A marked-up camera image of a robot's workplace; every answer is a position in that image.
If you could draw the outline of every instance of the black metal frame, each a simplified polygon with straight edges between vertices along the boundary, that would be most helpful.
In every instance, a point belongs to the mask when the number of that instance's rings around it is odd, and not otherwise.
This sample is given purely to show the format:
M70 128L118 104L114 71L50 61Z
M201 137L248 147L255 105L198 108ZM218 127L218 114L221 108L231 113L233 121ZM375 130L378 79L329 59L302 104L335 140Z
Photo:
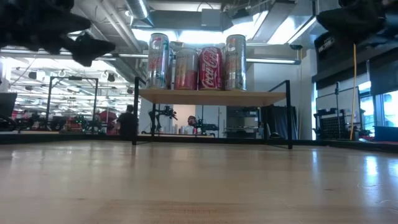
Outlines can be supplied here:
M146 84L146 82L136 77L134 80L134 119L138 121L138 97L139 97L139 84ZM163 136L155 136L155 124L152 124L150 129L150 136L138 136L138 131L134 132L132 137L132 144L137 145L138 141L144 142L202 142L202 143L222 143L222 144L280 144L287 145L288 149L293 149L293 140L292 140L292 105L291 105L291 97L290 97L290 81L285 80L282 83L278 84L269 92L276 90L277 88L285 85L286 91L286 107L287 107L287 140L281 140L275 142L273 140L268 139L224 139L224 138L183 138L183 137L163 137ZM152 104L152 110L155 111L156 104Z
M52 80L59 79L57 83L52 85ZM51 102L51 91L53 87L56 87L57 84L62 81L63 79L71 79L71 80L94 80L95 81L95 94L94 94L94 107L93 107L93 121L95 118L95 110L97 107L97 95L98 95L98 78L83 78L83 77L50 77L50 85L49 85L49 96L47 98L47 110L45 113L45 126L49 129L49 116L50 116L50 102Z

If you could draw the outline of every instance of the person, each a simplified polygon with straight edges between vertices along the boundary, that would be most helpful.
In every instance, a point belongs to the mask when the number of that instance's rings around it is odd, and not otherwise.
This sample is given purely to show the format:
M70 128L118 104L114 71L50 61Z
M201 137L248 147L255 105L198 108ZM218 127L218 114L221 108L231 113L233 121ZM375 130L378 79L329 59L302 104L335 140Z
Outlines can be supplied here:
M342 48L358 43L383 27L388 0L340 0L341 8L320 12L317 21Z
M137 122L133 115L134 107L127 105L126 112L121 114L117 121L117 127L119 128L119 134L125 140L131 140L133 135L137 133Z

